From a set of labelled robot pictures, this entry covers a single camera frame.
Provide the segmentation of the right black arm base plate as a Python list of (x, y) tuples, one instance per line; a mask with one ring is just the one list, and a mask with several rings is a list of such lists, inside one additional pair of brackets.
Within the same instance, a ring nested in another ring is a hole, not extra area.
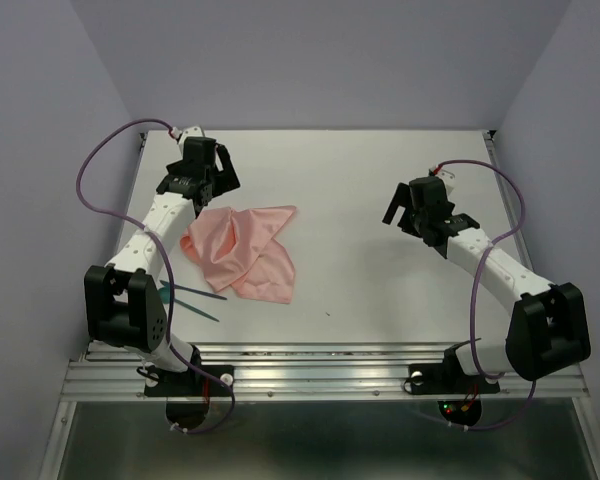
[(403, 390), (411, 395), (497, 394), (498, 382), (466, 375), (461, 368), (446, 368), (442, 363), (415, 363), (408, 367)]

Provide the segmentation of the pink satin napkin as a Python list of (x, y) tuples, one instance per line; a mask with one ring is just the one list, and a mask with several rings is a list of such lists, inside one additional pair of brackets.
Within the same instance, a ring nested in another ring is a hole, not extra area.
[(180, 249), (214, 292), (230, 288), (243, 299), (289, 304), (296, 271), (277, 236), (295, 213), (292, 205), (209, 209), (186, 228)]

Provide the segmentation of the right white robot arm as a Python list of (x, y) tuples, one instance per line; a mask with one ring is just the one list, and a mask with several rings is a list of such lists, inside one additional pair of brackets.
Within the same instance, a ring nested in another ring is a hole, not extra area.
[(580, 289), (553, 283), (500, 249), (477, 221), (454, 211), (450, 190), (443, 176), (401, 183), (383, 217), (470, 274), (472, 287), (484, 287), (510, 316), (504, 339), (481, 340), (471, 326), (468, 341), (446, 350), (443, 384), (462, 390), (477, 376), (496, 380), (506, 373), (535, 381), (587, 360), (591, 343)]

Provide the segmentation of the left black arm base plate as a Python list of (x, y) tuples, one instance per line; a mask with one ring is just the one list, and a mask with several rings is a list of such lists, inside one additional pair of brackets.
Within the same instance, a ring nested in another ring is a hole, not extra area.
[(145, 379), (144, 395), (149, 398), (203, 397), (228, 398), (227, 388), (217, 382), (200, 376), (187, 369), (185, 372), (169, 372), (150, 366), (147, 374), (153, 378)]

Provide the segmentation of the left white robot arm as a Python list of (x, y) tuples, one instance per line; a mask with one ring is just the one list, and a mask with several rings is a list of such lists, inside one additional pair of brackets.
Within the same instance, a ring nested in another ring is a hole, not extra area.
[(173, 275), (168, 257), (209, 202), (240, 187), (227, 148), (213, 138), (186, 136), (182, 158), (166, 166), (152, 204), (136, 231), (104, 266), (84, 277), (91, 338), (138, 354), (168, 372), (179, 393), (195, 392), (203, 371), (197, 349), (170, 332), (173, 309), (162, 303), (156, 281)]

